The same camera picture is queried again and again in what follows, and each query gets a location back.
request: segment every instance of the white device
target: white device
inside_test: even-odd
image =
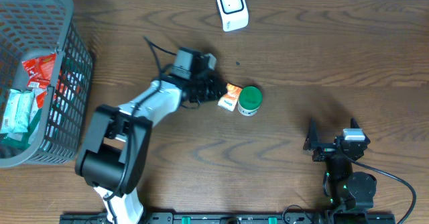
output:
[[[217,0],[217,5],[224,31],[237,30],[249,23],[245,0]]]

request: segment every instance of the wood grain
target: wood grain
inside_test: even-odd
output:
[[[211,52],[229,82],[263,91],[253,117],[207,103],[162,121],[139,183],[147,207],[327,207],[324,164],[302,151],[308,121],[315,118],[331,140],[353,116],[372,140],[361,161],[414,186],[418,202],[408,223],[429,219],[429,0],[247,0],[249,25],[230,33],[221,29],[215,0],[74,4],[80,34],[97,55],[87,119],[97,105],[124,103],[148,87],[156,67],[143,36],[168,50]],[[103,210],[73,166],[0,170],[0,223],[57,223],[64,212]],[[409,190],[374,175],[373,211],[399,220]]]

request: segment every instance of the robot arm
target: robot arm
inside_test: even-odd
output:
[[[135,187],[143,172],[151,129],[167,114],[175,112],[183,101],[200,104],[224,95],[226,84],[212,73],[215,65],[212,54],[180,48],[170,75],[161,75],[148,90],[128,103],[97,107],[75,171],[103,198],[109,221],[139,222],[143,206]],[[125,144],[122,150],[103,142],[105,137],[128,142],[131,132],[132,144]],[[105,201],[112,194],[114,197]]]

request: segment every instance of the red snack package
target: red snack package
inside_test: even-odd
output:
[[[50,84],[52,70],[55,66],[55,58],[56,54],[54,53],[49,56],[42,56],[22,62],[29,76],[27,87],[46,89]]]

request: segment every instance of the white square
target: white square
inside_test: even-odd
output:
[[[241,0],[221,0],[222,8],[225,13],[240,11],[243,9]]]

